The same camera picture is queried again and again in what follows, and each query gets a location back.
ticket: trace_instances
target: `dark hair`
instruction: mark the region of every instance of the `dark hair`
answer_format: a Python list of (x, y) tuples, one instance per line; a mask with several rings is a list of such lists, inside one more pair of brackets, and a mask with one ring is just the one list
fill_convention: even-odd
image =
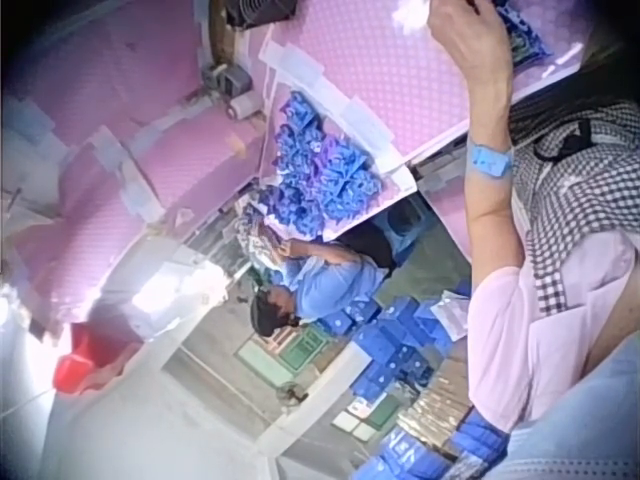
[(269, 338), (282, 327), (289, 325), (289, 317), (280, 307), (269, 301), (266, 290), (258, 290), (251, 302), (251, 326), (261, 337)]

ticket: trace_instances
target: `hand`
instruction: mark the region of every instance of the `hand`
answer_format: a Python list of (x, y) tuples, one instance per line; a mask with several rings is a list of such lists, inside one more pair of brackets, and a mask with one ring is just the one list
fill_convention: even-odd
[(292, 238), (291, 240), (283, 240), (278, 247), (277, 252), (283, 257), (304, 257), (308, 255), (309, 242)]
[(510, 98), (511, 47), (491, 0), (431, 0), (429, 28), (458, 66), (471, 96), (497, 89)]

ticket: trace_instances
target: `pink shirt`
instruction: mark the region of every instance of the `pink shirt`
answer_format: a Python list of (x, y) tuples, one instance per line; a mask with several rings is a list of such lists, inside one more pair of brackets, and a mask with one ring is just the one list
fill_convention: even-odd
[(624, 233), (585, 238), (562, 267), (570, 308), (546, 318), (529, 259), (478, 286), (468, 316), (469, 398), (489, 422), (511, 431), (539, 418), (578, 382), (634, 262), (634, 244)]

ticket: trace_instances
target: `checkered scarf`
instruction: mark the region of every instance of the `checkered scarf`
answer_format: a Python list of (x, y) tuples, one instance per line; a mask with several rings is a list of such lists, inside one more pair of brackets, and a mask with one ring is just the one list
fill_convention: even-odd
[(567, 309), (561, 267), (583, 238), (640, 233), (640, 110), (602, 101), (544, 108), (516, 107), (511, 127), (527, 254), (538, 306), (549, 316)]

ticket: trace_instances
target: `person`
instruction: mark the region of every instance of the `person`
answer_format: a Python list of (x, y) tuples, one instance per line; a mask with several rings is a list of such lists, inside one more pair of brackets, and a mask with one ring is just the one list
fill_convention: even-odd
[(469, 397), (510, 432), (638, 329), (640, 112), (600, 98), (510, 112), (505, 26), (471, 3), (432, 0), (428, 26), (469, 94)]
[(640, 334), (627, 337), (542, 418), (519, 426), (486, 480), (638, 478)]
[(253, 329), (267, 338), (370, 299), (395, 268), (386, 237), (368, 222), (334, 243), (282, 241), (277, 254), (289, 267), (283, 268), (285, 281), (260, 289), (250, 310)]

